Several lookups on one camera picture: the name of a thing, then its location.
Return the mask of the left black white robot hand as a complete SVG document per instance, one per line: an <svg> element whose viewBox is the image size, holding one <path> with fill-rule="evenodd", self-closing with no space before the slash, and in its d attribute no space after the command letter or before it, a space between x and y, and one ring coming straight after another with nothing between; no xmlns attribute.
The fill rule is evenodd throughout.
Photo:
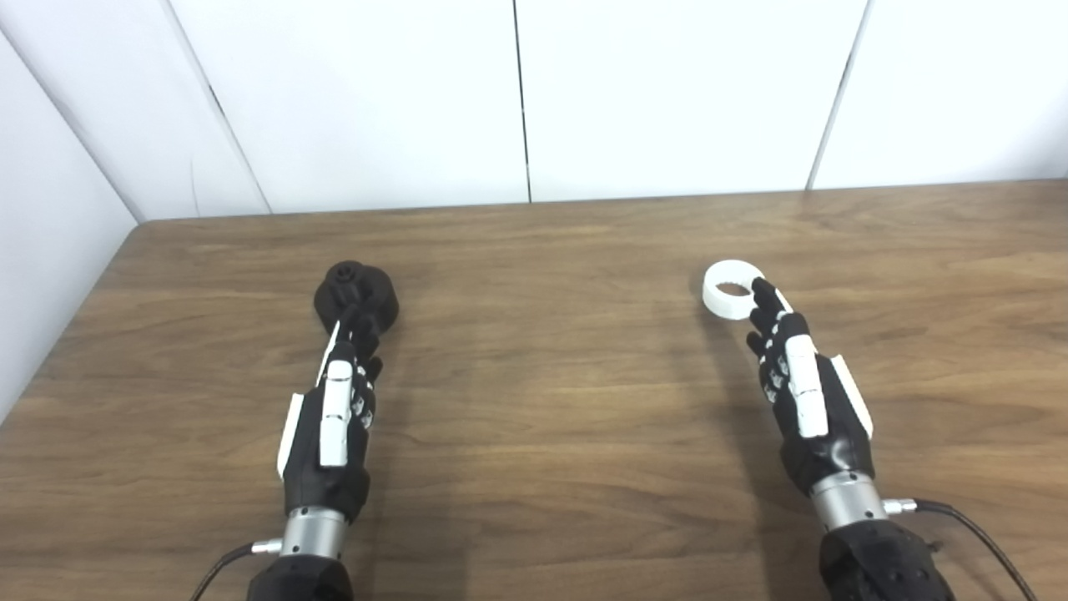
<svg viewBox="0 0 1068 601"><path fill-rule="evenodd" d="M365 466L384 362L370 313L344 309L325 348L314 388L290 398L278 471L287 515L325 508L351 523L370 497Z"/></svg>

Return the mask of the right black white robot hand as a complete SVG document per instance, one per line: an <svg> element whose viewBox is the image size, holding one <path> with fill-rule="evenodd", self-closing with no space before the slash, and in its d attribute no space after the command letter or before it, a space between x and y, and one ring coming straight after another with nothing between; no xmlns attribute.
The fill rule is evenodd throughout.
<svg viewBox="0 0 1068 601"><path fill-rule="evenodd" d="M782 441L779 460L802 493L841 472L876 477L871 418L841 357L816 349L808 322L778 286L752 282L755 307L748 349Z"/></svg>

